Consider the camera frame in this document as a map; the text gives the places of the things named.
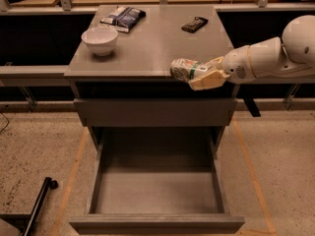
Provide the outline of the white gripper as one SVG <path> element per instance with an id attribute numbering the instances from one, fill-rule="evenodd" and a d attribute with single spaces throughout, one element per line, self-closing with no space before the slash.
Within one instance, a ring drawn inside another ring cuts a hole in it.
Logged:
<path id="1" fill-rule="evenodd" d="M 192 90 L 219 88 L 227 79 L 235 84 L 249 83 L 255 79 L 249 63 L 248 45 L 233 49 L 224 57 L 210 60 L 205 66 L 214 71 L 190 80 L 188 84 Z"/>

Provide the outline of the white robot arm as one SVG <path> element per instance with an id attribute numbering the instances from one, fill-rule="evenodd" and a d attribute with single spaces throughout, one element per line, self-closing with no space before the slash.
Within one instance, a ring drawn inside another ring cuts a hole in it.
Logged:
<path id="1" fill-rule="evenodd" d="M 315 16 L 298 17 L 274 37 L 229 51 L 211 61 L 212 68 L 188 82 L 193 90 L 214 89 L 226 81 L 244 84 L 258 78 L 303 77 L 314 74 Z"/>

